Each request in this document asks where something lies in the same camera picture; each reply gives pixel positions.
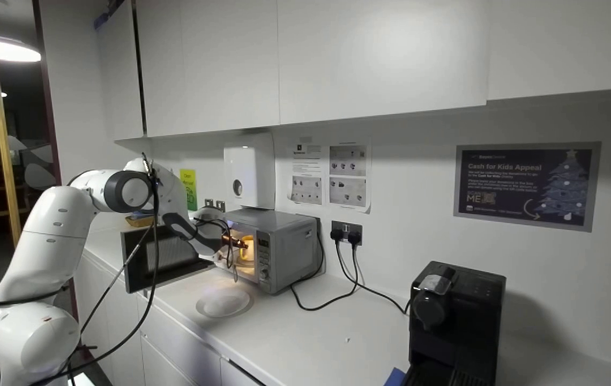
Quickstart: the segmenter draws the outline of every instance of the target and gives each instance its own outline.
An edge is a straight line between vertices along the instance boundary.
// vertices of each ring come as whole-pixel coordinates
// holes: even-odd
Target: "black cable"
[[[81,334],[86,332],[88,324],[92,322],[95,308],[102,305],[102,299],[107,298],[107,293],[110,292],[110,287],[116,284],[118,277],[125,269],[125,266],[130,264],[132,255],[136,252],[136,249],[140,246],[140,242],[145,239],[145,235],[150,233],[152,225],[140,233],[140,238],[135,242],[130,255],[124,260],[121,267],[114,275],[114,278],[108,281],[108,284],[105,287],[105,292],[98,295],[98,299],[94,301],[92,311],[88,312],[84,325],[81,325]]]
[[[222,223],[222,220],[218,220],[218,219],[204,219],[204,216],[194,216],[194,220],[196,220],[196,230],[199,227],[204,227],[204,225],[213,225],[213,227],[218,227],[225,235],[232,232],[229,227],[226,227],[226,223]]]
[[[352,245],[352,264],[353,264],[355,269],[358,269],[355,245]],[[393,298],[389,298],[389,295],[385,295],[385,293],[381,293],[381,292],[377,292],[377,290],[372,290],[372,287],[368,287],[368,284],[363,284],[363,282],[358,282],[358,281],[352,278],[345,269],[342,269],[342,275],[347,277],[347,281],[359,284],[363,292],[375,293],[375,295],[385,298],[387,301],[391,301],[402,314],[408,311],[412,299],[407,299],[407,305],[401,306]]]
[[[349,298],[349,295],[353,295],[353,292],[355,292],[355,287],[358,287],[358,267],[353,269],[353,284],[352,284],[352,290],[349,292],[345,292],[345,293],[341,293],[341,295],[334,295],[334,298],[330,298],[330,299],[325,299],[325,301],[322,301],[322,305],[314,305],[314,306],[303,306],[301,305],[301,299],[300,299],[300,295],[298,295],[298,292],[296,292],[296,284],[288,284],[288,292],[291,292],[291,295],[296,298],[296,301],[298,301],[298,306],[301,308],[301,311],[319,311],[319,308],[325,308],[325,306],[330,306],[332,301],[338,301],[338,299],[342,299],[342,298]]]
[[[310,275],[307,275],[307,277],[301,277],[301,278],[298,278],[296,282],[291,282],[291,284],[298,284],[298,282],[301,282],[301,281],[308,281],[308,278],[312,278],[312,277],[317,277],[322,269],[323,269],[323,262],[325,262],[325,249],[323,249],[323,238],[322,238],[322,220],[317,219],[317,239],[319,239],[319,250],[322,250],[322,260],[319,260],[319,266],[317,266],[317,269],[312,269]]]
[[[53,290],[53,292],[47,292],[47,293],[38,293],[38,295],[30,295],[30,298],[13,298],[13,299],[2,299],[0,306],[10,306],[10,305],[20,305],[20,301],[36,301],[36,299],[42,299],[42,298],[50,298],[60,292],[66,292],[68,284],[61,284],[60,290]]]
[[[150,168],[150,177],[152,177],[152,208],[153,208],[153,223],[152,223],[152,235],[153,235],[153,271],[152,271],[152,284],[150,284],[150,295],[147,295],[147,305],[145,305],[145,308],[144,308],[144,314],[136,319],[136,324],[132,325],[132,330],[119,341],[119,343],[116,343],[110,350],[107,350],[105,354],[101,354],[101,356],[95,356],[95,357],[92,357],[92,360],[88,360],[88,361],[84,361],[84,364],[79,364],[79,366],[73,366],[70,370],[81,370],[81,368],[86,368],[86,366],[90,366],[90,364],[94,364],[94,361],[98,361],[98,360],[102,360],[102,357],[107,357],[107,356],[110,356],[114,352],[118,352],[124,343],[129,343],[130,341],[130,337],[135,337],[135,332],[139,330],[139,325],[147,319],[147,312],[150,312],[150,308],[152,308],[152,301],[153,301],[153,293],[157,293],[157,271],[158,271],[158,235],[157,235],[157,219],[158,219],[158,190],[157,190],[157,173],[153,173],[153,168]],[[60,373],[56,373],[56,375],[49,375],[49,378],[42,378],[42,379],[38,379],[38,381],[31,381],[31,386],[42,386],[42,383],[49,383],[49,381],[53,381],[53,379],[57,379],[57,378],[63,378],[66,373],[63,370],[60,370]]]
[[[70,357],[68,357],[68,381],[70,381],[70,386],[74,386]]]

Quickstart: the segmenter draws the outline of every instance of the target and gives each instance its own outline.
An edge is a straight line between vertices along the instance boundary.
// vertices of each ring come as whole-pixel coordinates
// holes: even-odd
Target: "toaster oven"
[[[236,209],[225,215],[237,277],[266,293],[312,277],[323,264],[319,219],[273,209]]]

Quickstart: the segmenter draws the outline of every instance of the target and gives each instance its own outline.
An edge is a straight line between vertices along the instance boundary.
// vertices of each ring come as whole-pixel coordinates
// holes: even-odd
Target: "electrical cable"
[[[107,293],[110,292],[110,287],[116,284],[118,277],[125,269],[125,266],[130,264],[130,260],[136,255],[136,249],[140,246],[140,242],[145,239],[145,235],[150,233],[152,225],[140,233],[140,238],[136,239],[136,245],[132,246],[132,250],[125,255],[121,267],[114,275],[114,278],[108,281],[108,284],[105,287],[105,292],[98,295],[98,299],[94,301],[92,311],[88,312],[84,325],[81,325],[81,334],[86,332],[88,324],[92,322],[95,308],[102,305],[102,299],[107,298]]]
[[[308,278],[317,277],[317,275],[323,269],[325,249],[323,249],[322,232],[317,232],[317,242],[319,242],[319,252],[322,252],[322,260],[319,260],[317,269],[312,269],[310,275],[298,278],[298,281],[291,282],[291,284],[298,284],[298,282],[301,282],[301,281],[308,281]]]
[[[358,269],[355,245],[352,245],[352,264],[353,264],[355,269]],[[391,301],[402,314],[407,314],[412,299],[407,299],[407,305],[401,306],[393,298],[389,298],[389,295],[385,295],[385,293],[381,293],[381,292],[377,292],[377,290],[372,290],[372,287],[368,287],[368,284],[363,284],[363,282],[358,282],[358,275],[355,275],[355,278],[352,278],[345,269],[342,269],[342,275],[347,277],[347,281],[359,284],[359,287],[362,287],[363,292],[368,292],[368,293],[375,293],[375,295],[379,295],[379,298],[385,298],[385,299]]]
[[[79,366],[73,366],[70,370],[57,370],[56,375],[49,375],[49,378],[42,378],[42,379],[38,379],[38,381],[31,381],[31,386],[42,386],[42,383],[49,383],[49,381],[53,381],[53,379],[57,379],[57,378],[63,378],[63,375],[68,375],[68,373],[74,373],[74,370],[81,370],[81,368],[86,368],[86,366],[90,366],[90,364],[94,364],[94,361],[98,361],[98,360],[102,360],[102,357],[107,357],[107,356],[110,356],[114,352],[118,352],[124,343],[129,343],[130,339],[132,339],[132,334],[139,330],[139,325],[145,322],[145,316],[147,316],[147,312],[150,312],[150,308],[152,308],[152,301],[153,301],[153,293],[157,293],[157,271],[158,271],[158,233],[157,233],[157,219],[158,219],[158,190],[157,190],[157,173],[153,173],[153,168],[150,168],[147,172],[150,173],[150,180],[152,180],[152,211],[153,211],[153,223],[152,223],[152,238],[153,238],[153,271],[152,271],[152,284],[150,284],[150,295],[147,295],[147,305],[145,305],[145,308],[144,308],[144,312],[140,312],[140,316],[136,319],[136,324],[132,325],[132,330],[119,341],[119,343],[116,343],[110,350],[107,350],[105,354],[101,354],[101,356],[95,356],[95,357],[92,357],[92,360],[88,360],[88,361],[84,361],[84,364],[79,364]]]
[[[341,293],[341,295],[334,295],[334,298],[330,298],[330,299],[325,299],[325,301],[322,301],[322,305],[314,305],[314,306],[303,306],[301,305],[301,299],[300,299],[300,295],[298,295],[298,292],[296,292],[296,282],[293,284],[288,284],[288,292],[291,292],[291,295],[296,298],[296,301],[298,301],[298,306],[301,308],[301,311],[319,311],[319,308],[325,308],[325,306],[330,306],[332,301],[338,301],[338,299],[342,299],[342,298],[349,298],[349,295],[353,295],[353,292],[355,292],[355,287],[358,287],[358,266],[355,266],[355,281],[353,281],[353,284],[352,284],[352,290],[349,292],[345,292],[345,293]]]

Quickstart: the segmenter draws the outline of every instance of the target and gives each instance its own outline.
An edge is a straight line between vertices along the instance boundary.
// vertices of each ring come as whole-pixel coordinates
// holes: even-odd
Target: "power outlet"
[[[330,173],[367,175],[363,146],[330,146]]]
[[[362,225],[358,225],[358,223],[332,220],[330,230],[342,232],[345,239],[349,238],[349,233],[358,233],[359,235],[358,245],[362,245]]]
[[[307,203],[322,203],[322,177],[293,175],[291,177],[291,200]]]
[[[345,205],[367,205],[367,180],[330,177],[330,202]]]

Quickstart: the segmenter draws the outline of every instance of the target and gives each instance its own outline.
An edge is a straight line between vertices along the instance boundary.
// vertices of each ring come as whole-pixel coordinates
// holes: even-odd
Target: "wall cabinet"
[[[147,134],[279,123],[277,0],[136,0]]]
[[[107,134],[110,138],[140,136],[144,120],[130,0],[124,0],[98,27],[95,39]]]
[[[489,0],[279,0],[281,121],[482,105]]]
[[[489,99],[611,90],[611,2],[493,0]]]

